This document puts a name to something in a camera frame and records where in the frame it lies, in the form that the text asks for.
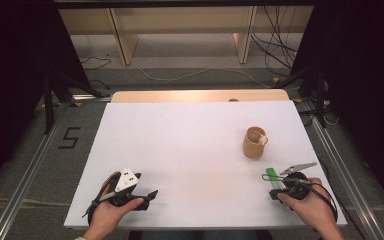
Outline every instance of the floor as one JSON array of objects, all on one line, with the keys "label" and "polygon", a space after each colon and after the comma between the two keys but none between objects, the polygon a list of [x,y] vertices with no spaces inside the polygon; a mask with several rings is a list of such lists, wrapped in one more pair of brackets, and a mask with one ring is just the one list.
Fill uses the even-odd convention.
[{"label": "floor", "polygon": [[[258,37],[270,40],[269,34],[259,34]],[[298,49],[301,37],[301,34],[288,35],[288,46]],[[72,40],[89,79],[94,81],[91,85],[104,92],[121,89],[267,88],[274,85],[275,79],[282,80],[282,75],[288,73],[288,69],[274,59],[267,61],[254,43],[247,63],[239,64],[230,34],[143,35],[130,66],[120,64],[112,36],[73,36]],[[271,49],[282,59],[280,48]],[[286,88],[291,99],[299,98],[298,86],[299,82]],[[311,101],[296,106],[298,111],[312,108]],[[82,234],[64,228],[63,222],[104,109],[104,102],[84,102],[80,107],[55,107],[62,118],[55,135],[47,139],[43,134],[44,109],[41,103],[38,104],[13,158],[0,171],[0,226],[8,226],[0,239],[74,239]],[[317,121],[311,117],[303,116],[302,120],[303,124],[309,125],[306,130],[316,154],[329,169],[327,174],[345,207],[343,211],[346,209],[355,221],[353,224],[349,219],[343,233],[347,239],[362,239],[359,229],[365,239],[384,239],[384,192],[370,169],[362,164],[364,159],[346,126],[340,120],[334,124],[337,120],[334,113],[325,117],[332,124],[326,130],[320,130]],[[71,150],[63,148],[67,145],[64,137],[68,129],[74,129],[70,134],[75,136],[70,136],[79,139]],[[326,136],[333,143],[333,154],[322,140]],[[43,141],[48,141],[49,146],[42,149],[44,154],[39,156],[42,157],[39,164],[32,166],[32,159],[37,159],[41,153],[38,149],[41,149]],[[344,187],[347,184],[342,181],[340,169],[332,160],[338,158],[345,163],[369,212],[362,213],[361,206]],[[32,179],[25,182],[24,174],[29,169],[34,169],[30,172]],[[14,193],[20,190],[17,189],[20,183],[26,183],[22,184],[25,195],[19,199],[20,208],[13,209],[11,219],[2,218],[14,201]],[[374,230],[373,226],[367,226],[371,221],[365,219],[371,217],[370,214],[373,214],[373,221],[379,223]],[[380,237],[371,233],[372,230],[380,231]],[[271,233],[273,239],[318,239],[317,233],[306,227],[274,229]],[[127,239],[128,234],[128,231],[117,230],[108,239]]]}]

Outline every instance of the wooden desk leg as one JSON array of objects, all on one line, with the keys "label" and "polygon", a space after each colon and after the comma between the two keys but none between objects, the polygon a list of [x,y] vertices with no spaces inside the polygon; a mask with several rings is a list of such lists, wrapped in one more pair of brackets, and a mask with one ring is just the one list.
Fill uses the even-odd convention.
[{"label": "wooden desk leg", "polygon": [[244,32],[234,33],[236,50],[238,51],[239,63],[246,63],[248,58],[249,43],[252,34],[252,27],[254,25],[255,16],[257,13],[257,7],[250,6],[247,23],[244,26]]},{"label": "wooden desk leg", "polygon": [[139,37],[137,34],[122,34],[122,29],[118,22],[117,14],[114,8],[108,9],[108,16],[110,18],[114,37],[117,42],[121,63],[123,65],[129,65],[132,60],[133,53],[136,49],[136,44],[139,40]]}]

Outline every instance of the gray carpeted floor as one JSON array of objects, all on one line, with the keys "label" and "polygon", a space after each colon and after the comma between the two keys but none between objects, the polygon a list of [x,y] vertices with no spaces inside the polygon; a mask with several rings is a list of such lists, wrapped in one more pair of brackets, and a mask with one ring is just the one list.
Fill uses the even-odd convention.
[{"label": "gray carpeted floor", "polygon": [[[159,79],[180,78],[201,70],[203,69],[143,69],[149,76]],[[273,84],[272,73],[266,69],[234,70],[243,73],[209,70],[173,81],[150,80],[143,72],[134,68],[87,71],[87,75],[90,80],[100,80],[111,89],[105,89],[104,85],[97,81],[92,81],[93,88],[111,93],[118,90],[265,88],[262,84],[266,86]],[[298,84],[288,87],[291,98],[297,97]],[[73,92],[81,93],[79,90],[73,90]],[[7,239],[74,239],[82,235],[82,232],[64,228],[63,222],[87,161],[105,105],[103,102],[90,102],[69,108],[7,234]],[[297,109],[303,110],[303,105],[298,104]],[[43,138],[44,114],[44,109],[39,104],[35,116],[29,123],[29,128],[25,130],[19,141],[13,158],[0,171],[0,213],[12,196]],[[309,119],[302,117],[302,120],[306,123]],[[72,143],[63,139],[69,128],[75,128],[70,131],[69,136],[77,137],[78,141],[74,148],[64,149],[61,147]],[[337,196],[367,238],[361,221],[318,138],[314,125],[307,126],[306,130],[320,160],[328,166],[331,184]],[[370,169],[362,166],[362,156],[346,127],[339,122],[335,126],[328,126],[328,131],[384,230],[384,192],[381,186]],[[351,222],[343,228],[343,232],[347,239],[361,239]],[[279,240],[318,239],[317,233],[307,227],[276,229],[271,233],[274,239]],[[127,236],[128,232],[116,231],[108,239],[127,239]]]}]

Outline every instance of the human hand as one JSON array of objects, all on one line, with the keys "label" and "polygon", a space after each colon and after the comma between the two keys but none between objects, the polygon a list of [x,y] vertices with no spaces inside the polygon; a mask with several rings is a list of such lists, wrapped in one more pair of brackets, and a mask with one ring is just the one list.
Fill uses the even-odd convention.
[{"label": "human hand", "polygon": [[[321,184],[318,178],[309,178],[308,180],[312,183]],[[312,185],[312,188],[330,200],[329,194],[322,187]],[[297,200],[283,193],[279,193],[277,197],[291,207],[305,224],[317,230],[323,239],[344,239],[336,225],[331,208],[313,192],[310,192],[303,200]]]},{"label": "human hand", "polygon": [[[109,185],[104,190],[102,195],[108,194],[108,192]],[[102,202],[95,209],[90,226],[84,234],[83,238],[87,240],[104,239],[108,234],[117,228],[118,223],[124,217],[124,215],[137,208],[142,204],[142,202],[143,198],[136,198],[122,207],[113,206],[108,201]]]}]

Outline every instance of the person's right hand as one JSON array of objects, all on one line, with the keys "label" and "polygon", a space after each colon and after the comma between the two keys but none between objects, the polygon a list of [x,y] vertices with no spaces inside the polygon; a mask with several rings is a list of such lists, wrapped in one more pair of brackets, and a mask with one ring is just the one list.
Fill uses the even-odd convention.
[{"label": "person's right hand", "polygon": [[[308,180],[312,183],[321,184],[318,178],[309,178]],[[330,200],[329,194],[322,187],[312,185],[312,188]],[[303,200],[297,200],[283,193],[279,193],[277,197],[291,207],[305,224],[317,230],[324,240],[344,239],[336,225],[332,210],[313,192],[310,192]]]}]

